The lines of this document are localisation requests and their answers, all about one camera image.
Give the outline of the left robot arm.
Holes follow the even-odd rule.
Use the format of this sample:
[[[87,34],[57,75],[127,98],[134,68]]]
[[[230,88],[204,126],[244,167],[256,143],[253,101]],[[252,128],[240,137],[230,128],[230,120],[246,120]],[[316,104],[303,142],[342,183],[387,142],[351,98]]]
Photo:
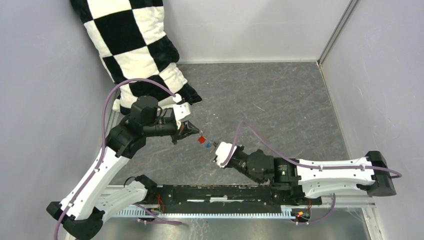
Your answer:
[[[152,96],[139,97],[130,113],[105,136],[96,160],[77,186],[62,201],[52,201],[47,206],[47,212],[70,235],[91,240],[107,220],[126,207],[156,200],[157,190],[145,176],[107,197],[101,195],[120,169],[146,145],[147,138],[170,136],[176,144],[200,132],[186,119],[191,114],[190,104],[179,95],[173,101],[174,104],[160,107]]]

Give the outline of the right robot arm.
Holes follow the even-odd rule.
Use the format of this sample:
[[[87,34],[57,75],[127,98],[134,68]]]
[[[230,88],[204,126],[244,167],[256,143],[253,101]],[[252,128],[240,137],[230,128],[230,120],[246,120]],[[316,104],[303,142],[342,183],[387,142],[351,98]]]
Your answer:
[[[266,155],[258,149],[250,154],[242,145],[214,143],[215,163],[220,168],[233,168],[258,184],[269,183],[286,191],[295,204],[327,194],[363,191],[370,197],[396,195],[387,161],[379,151],[365,156],[337,161],[284,159]]]

